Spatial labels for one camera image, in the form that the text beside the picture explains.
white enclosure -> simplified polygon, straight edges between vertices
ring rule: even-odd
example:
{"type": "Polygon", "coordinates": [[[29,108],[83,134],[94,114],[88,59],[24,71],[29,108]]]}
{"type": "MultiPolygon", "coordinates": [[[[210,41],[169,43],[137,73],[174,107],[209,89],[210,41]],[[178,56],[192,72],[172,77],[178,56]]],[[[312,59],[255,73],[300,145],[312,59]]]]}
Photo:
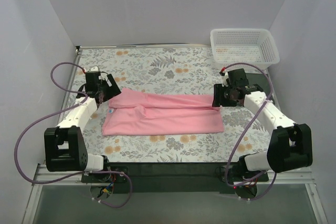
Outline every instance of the white enclosure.
{"type": "MultiPolygon", "coordinates": [[[[313,134],[313,171],[329,223],[336,223],[334,115],[335,0],[0,0],[0,216],[21,223],[31,184],[18,174],[13,151],[32,121],[60,109],[64,93],[51,68],[74,61],[75,46],[210,44],[215,28],[269,29],[280,63],[270,67],[283,112],[313,134]]],[[[56,72],[65,86],[70,68],[56,72]]],[[[44,121],[24,137],[23,170],[44,160],[44,121]]]]}
{"type": "Polygon", "coordinates": [[[214,28],[269,29],[284,0],[50,0],[76,46],[210,44],[214,28]]]}

pink fabric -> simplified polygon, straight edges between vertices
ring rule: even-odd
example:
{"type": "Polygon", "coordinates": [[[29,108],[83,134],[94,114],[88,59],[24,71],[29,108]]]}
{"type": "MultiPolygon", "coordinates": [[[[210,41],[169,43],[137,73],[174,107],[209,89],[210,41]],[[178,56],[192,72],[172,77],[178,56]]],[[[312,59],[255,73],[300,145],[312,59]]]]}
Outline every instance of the pink fabric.
{"type": "Polygon", "coordinates": [[[122,89],[109,101],[103,135],[174,135],[224,131],[212,95],[147,94],[122,89]]]}

glass panel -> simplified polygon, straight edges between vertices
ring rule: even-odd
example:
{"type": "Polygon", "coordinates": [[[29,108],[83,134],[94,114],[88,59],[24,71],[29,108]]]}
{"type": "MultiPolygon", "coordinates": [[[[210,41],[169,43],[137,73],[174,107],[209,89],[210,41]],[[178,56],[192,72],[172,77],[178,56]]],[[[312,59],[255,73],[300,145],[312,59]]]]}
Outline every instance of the glass panel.
{"type": "MultiPolygon", "coordinates": [[[[89,189],[44,186],[34,223],[317,223],[305,185],[274,185],[264,198],[250,203],[215,192],[137,193],[121,209],[92,201],[89,189]]],[[[115,194],[108,201],[117,204],[125,197],[115,194]]]]}

mesh basket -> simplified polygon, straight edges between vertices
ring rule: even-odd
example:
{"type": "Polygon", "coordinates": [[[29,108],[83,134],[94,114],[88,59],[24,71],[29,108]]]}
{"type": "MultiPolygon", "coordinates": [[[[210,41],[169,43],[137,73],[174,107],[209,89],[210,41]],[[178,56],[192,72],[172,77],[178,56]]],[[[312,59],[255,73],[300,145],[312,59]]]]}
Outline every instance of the mesh basket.
{"type": "MultiPolygon", "coordinates": [[[[267,69],[279,62],[279,52],[271,33],[265,29],[214,29],[210,35],[212,53],[218,67],[246,62],[267,69]]],[[[237,65],[230,69],[253,67],[237,65]]]]}

floral pattern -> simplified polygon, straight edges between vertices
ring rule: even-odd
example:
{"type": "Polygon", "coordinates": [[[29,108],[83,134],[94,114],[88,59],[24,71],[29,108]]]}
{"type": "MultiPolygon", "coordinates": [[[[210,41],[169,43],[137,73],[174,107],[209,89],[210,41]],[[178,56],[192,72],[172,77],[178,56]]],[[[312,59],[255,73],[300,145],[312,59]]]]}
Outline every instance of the floral pattern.
{"type": "MultiPolygon", "coordinates": [[[[221,82],[210,48],[84,49],[79,64],[111,73],[120,89],[148,93],[213,94],[213,85],[221,82]]],[[[84,81],[82,72],[76,71],[71,89],[78,90],[84,81]]],[[[70,95],[68,105],[74,100],[70,95]]],[[[106,102],[92,115],[83,136],[89,153],[106,155],[111,162],[225,162],[253,117],[246,108],[226,107],[221,108],[223,133],[102,136],[107,111],[106,102]]],[[[233,160],[265,151],[269,140],[265,128],[255,122],[233,160]]]]}

